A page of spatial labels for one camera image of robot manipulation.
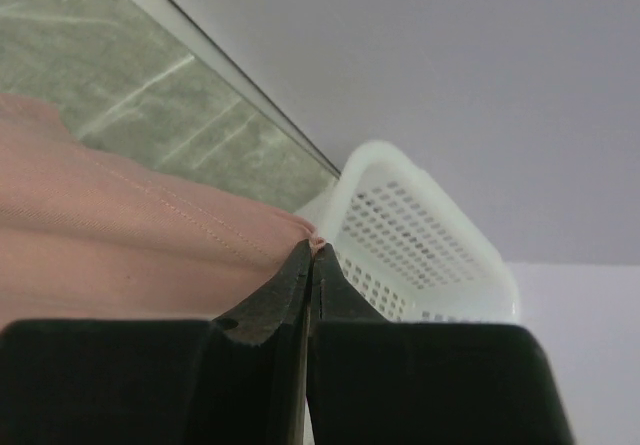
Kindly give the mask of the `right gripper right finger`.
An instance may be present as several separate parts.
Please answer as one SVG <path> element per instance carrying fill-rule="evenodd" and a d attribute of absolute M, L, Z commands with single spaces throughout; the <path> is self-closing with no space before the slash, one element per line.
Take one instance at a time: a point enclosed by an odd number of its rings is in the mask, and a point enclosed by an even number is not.
<path fill-rule="evenodd" d="M 386 320 L 331 246 L 312 270 L 307 399 L 318 444 L 570 444 L 547 357 L 525 328 Z"/>

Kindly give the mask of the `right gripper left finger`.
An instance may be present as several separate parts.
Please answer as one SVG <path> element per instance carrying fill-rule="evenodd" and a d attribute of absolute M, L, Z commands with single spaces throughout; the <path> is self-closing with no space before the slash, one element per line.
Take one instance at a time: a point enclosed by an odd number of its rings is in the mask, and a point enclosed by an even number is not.
<path fill-rule="evenodd" d="M 5 444 L 298 444 L 312 253 L 208 320 L 20 320 L 1 333 Z"/>

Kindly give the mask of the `pink printed t shirt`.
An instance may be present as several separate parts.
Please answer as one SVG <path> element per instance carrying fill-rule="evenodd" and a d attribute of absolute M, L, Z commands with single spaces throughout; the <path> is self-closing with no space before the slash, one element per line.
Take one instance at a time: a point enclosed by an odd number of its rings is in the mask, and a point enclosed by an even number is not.
<path fill-rule="evenodd" d="M 278 208 L 86 147 L 1 98 L 1 320 L 220 315 L 323 240 Z"/>

